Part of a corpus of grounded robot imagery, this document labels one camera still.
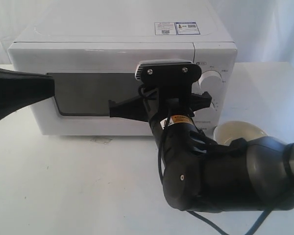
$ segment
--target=white table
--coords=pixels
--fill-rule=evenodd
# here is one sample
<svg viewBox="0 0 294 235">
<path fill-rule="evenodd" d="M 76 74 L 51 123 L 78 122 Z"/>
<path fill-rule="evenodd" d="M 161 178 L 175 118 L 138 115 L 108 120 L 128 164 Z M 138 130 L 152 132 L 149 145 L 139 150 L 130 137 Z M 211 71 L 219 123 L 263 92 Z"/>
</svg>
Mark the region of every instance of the white table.
<svg viewBox="0 0 294 235">
<path fill-rule="evenodd" d="M 294 69 L 236 64 L 220 121 L 227 120 L 294 141 Z M 0 235 L 217 235 L 168 206 L 156 156 L 151 137 L 42 136 L 28 107 L 11 114 L 0 121 Z M 204 215 L 241 235 L 259 212 Z M 273 212 L 256 234 L 294 235 L 294 210 Z"/>
</svg>

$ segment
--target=white backdrop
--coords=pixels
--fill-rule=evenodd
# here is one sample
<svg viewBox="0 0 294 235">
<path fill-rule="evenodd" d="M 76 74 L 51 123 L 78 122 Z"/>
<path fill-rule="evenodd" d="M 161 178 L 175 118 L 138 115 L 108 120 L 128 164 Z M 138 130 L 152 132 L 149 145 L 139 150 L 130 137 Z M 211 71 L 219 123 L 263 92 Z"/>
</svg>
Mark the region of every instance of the white backdrop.
<svg viewBox="0 0 294 235">
<path fill-rule="evenodd" d="M 0 64 L 6 49 L 53 0 L 0 0 Z M 294 66 L 294 0 L 209 0 L 238 47 L 238 62 L 288 61 Z"/>
</svg>

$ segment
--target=white microwave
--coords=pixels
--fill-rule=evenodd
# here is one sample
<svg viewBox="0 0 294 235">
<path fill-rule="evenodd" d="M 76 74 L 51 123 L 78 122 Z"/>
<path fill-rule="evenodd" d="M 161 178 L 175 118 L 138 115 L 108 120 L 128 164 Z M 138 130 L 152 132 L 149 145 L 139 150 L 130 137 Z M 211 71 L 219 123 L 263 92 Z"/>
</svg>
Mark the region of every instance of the white microwave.
<svg viewBox="0 0 294 235">
<path fill-rule="evenodd" d="M 55 97 L 31 109 L 45 135 L 151 135 L 148 123 L 109 117 L 108 101 L 137 95 L 140 61 L 183 59 L 202 76 L 193 92 L 207 91 L 210 108 L 195 124 L 219 121 L 236 46 L 206 0 L 58 0 L 8 50 L 14 68 L 47 73 Z"/>
</svg>

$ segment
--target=warning label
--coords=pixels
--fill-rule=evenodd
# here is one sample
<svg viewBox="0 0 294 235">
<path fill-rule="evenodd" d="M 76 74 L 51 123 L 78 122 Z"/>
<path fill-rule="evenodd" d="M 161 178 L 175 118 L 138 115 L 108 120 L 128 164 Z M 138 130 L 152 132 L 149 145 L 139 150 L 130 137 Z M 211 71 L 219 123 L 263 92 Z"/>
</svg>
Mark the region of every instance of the warning label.
<svg viewBox="0 0 294 235">
<path fill-rule="evenodd" d="M 167 122 L 167 118 L 163 119 L 160 122 L 162 129 L 164 129 L 166 122 Z M 168 126 L 171 126 L 171 125 L 177 124 L 177 123 L 188 123 L 188 124 L 193 125 L 193 122 L 189 117 L 184 116 L 184 115 L 174 115 L 174 116 L 171 116 L 169 123 L 168 123 Z"/>
<path fill-rule="evenodd" d="M 175 22 L 178 35 L 200 34 L 196 22 Z"/>
<path fill-rule="evenodd" d="M 176 35 L 174 22 L 156 22 L 155 23 L 156 35 Z"/>
</svg>

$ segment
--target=microwave window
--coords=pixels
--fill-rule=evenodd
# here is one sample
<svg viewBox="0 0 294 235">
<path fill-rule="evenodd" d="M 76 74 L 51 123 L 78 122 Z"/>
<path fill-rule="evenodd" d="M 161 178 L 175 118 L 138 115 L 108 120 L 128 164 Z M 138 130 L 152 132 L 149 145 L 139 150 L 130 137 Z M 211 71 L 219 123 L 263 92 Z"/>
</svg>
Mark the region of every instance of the microwave window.
<svg viewBox="0 0 294 235">
<path fill-rule="evenodd" d="M 133 73 L 48 73 L 54 79 L 55 101 L 63 116 L 109 116 L 109 100 L 138 95 L 141 82 Z"/>
</svg>

